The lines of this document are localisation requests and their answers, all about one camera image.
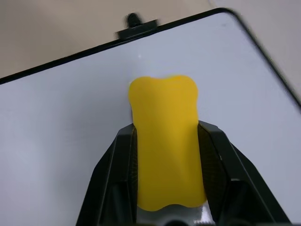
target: whiteboard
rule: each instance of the whiteboard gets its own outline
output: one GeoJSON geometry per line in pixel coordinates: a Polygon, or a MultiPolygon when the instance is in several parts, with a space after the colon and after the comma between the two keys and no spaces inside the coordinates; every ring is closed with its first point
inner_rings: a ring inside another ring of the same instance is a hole
{"type": "Polygon", "coordinates": [[[129,83],[190,76],[217,125],[301,222],[301,114],[236,18],[218,13],[0,86],[0,225],[75,225],[95,165],[130,123],[129,83]]]}

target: beige floor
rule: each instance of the beige floor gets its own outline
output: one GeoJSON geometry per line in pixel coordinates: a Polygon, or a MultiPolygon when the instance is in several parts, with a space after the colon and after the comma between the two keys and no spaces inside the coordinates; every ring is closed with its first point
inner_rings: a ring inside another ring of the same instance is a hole
{"type": "Polygon", "coordinates": [[[112,41],[131,12],[165,24],[210,9],[207,0],[0,0],[0,77],[112,41]]]}
{"type": "Polygon", "coordinates": [[[0,78],[114,40],[124,16],[161,24],[229,7],[301,97],[301,0],[0,0],[0,78]]]}

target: white surface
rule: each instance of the white surface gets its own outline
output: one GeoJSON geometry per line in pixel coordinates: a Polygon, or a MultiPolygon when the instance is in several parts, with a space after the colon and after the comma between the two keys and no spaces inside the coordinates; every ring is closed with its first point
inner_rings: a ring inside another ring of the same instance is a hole
{"type": "Polygon", "coordinates": [[[0,225],[75,225],[94,166],[131,123],[128,83],[190,76],[219,126],[301,222],[301,114],[228,14],[0,86],[0,225]]]}

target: yellow sponge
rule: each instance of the yellow sponge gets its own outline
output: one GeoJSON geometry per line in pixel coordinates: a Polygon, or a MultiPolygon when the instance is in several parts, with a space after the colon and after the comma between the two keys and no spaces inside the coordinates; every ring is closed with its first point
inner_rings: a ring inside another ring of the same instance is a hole
{"type": "Polygon", "coordinates": [[[187,76],[141,77],[129,88],[138,141],[138,206],[197,207],[205,200],[198,146],[198,88],[187,76]]]}

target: black frame edge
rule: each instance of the black frame edge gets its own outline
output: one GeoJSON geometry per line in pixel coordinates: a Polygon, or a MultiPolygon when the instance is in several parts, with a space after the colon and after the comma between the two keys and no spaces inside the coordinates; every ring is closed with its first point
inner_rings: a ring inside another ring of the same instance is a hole
{"type": "Polygon", "coordinates": [[[259,42],[254,37],[253,32],[246,26],[245,22],[241,19],[241,17],[235,11],[233,11],[232,9],[228,9],[228,8],[214,8],[212,10],[209,10],[209,11],[206,11],[203,13],[199,13],[199,14],[196,14],[193,16],[189,16],[189,17],[177,20],[177,21],[173,21],[173,22],[161,25],[158,27],[157,30],[155,30],[151,33],[148,33],[146,35],[143,35],[141,37],[136,37],[136,38],[133,38],[130,40],[114,40],[114,41],[102,44],[100,46],[96,46],[96,47],[81,51],[79,53],[75,53],[73,55],[66,56],[66,57],[42,64],[42,65],[18,72],[18,73],[3,77],[0,79],[0,85],[10,82],[10,81],[14,81],[14,80],[23,78],[23,77],[26,77],[31,74],[35,74],[35,73],[59,66],[59,65],[63,65],[65,63],[68,63],[73,60],[77,60],[77,59],[87,57],[87,56],[95,54],[95,53],[99,53],[101,51],[104,51],[104,50],[107,50],[107,49],[110,49],[110,48],[113,48],[113,47],[116,47],[116,46],[119,46],[122,44],[126,44],[131,41],[135,41],[140,38],[150,36],[152,34],[155,34],[155,33],[161,32],[161,31],[165,31],[165,30],[168,30],[168,29],[171,29],[171,28],[174,28],[174,27],[186,24],[186,23],[190,23],[190,22],[193,22],[193,21],[196,21],[196,20],[208,17],[208,16],[212,16],[212,15],[218,14],[218,13],[229,13],[237,19],[240,26],[244,29],[244,31],[249,36],[249,38],[251,39],[253,44],[257,47],[258,51],[262,54],[266,63],[269,65],[271,70],[276,74],[281,85],[283,85],[284,88],[289,92],[289,96],[291,97],[291,99],[293,99],[293,101],[296,103],[299,110],[301,111],[301,100],[300,100],[299,96],[295,93],[294,89],[292,88],[292,85],[289,84],[289,82],[285,79],[285,77],[282,75],[282,73],[280,73],[280,70],[275,66],[274,63],[272,63],[271,57],[269,57],[269,55],[267,54],[267,51],[265,51],[264,48],[259,44],[259,42]]]}

